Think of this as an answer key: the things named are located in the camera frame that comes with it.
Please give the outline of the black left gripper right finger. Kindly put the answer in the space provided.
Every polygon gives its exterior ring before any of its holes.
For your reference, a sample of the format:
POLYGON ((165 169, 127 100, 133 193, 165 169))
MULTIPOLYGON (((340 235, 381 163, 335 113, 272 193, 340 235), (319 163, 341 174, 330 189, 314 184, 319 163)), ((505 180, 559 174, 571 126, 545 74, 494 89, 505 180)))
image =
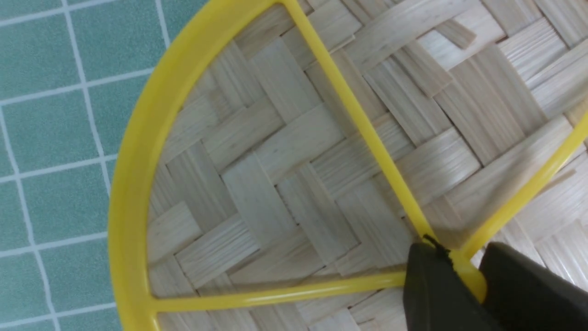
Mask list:
POLYGON ((588 294, 519 253, 492 242, 480 264, 483 308, 507 331, 585 331, 588 294))

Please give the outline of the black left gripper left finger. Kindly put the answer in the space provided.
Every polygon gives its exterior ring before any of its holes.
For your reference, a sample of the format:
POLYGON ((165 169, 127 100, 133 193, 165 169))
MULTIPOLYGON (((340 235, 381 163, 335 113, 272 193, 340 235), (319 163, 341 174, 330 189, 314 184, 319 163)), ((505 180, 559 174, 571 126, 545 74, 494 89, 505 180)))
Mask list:
POLYGON ((411 245, 403 287, 408 331, 501 331, 454 270, 449 252, 430 235, 411 245))

